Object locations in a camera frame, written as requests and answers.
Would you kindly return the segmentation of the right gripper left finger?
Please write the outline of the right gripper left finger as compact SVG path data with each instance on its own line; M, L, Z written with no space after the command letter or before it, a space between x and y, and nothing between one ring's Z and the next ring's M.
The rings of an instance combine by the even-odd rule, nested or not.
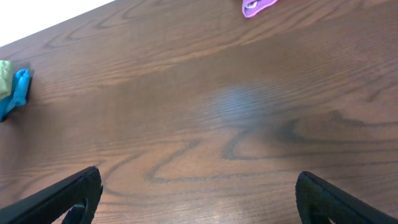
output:
M1 223L90 224L100 202L103 186L99 169L87 167L27 198L1 209Z

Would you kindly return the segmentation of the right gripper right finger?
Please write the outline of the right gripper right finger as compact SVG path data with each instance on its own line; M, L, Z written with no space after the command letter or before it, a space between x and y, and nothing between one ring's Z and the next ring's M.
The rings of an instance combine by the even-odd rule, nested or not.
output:
M301 222L305 224L397 224L396 218L308 171L299 174L295 196Z

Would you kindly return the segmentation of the green microfiber cloth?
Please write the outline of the green microfiber cloth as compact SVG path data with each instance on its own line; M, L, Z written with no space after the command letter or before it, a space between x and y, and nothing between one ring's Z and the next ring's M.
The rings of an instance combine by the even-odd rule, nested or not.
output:
M0 100L11 94L13 75L13 63L7 60L2 60L0 62Z

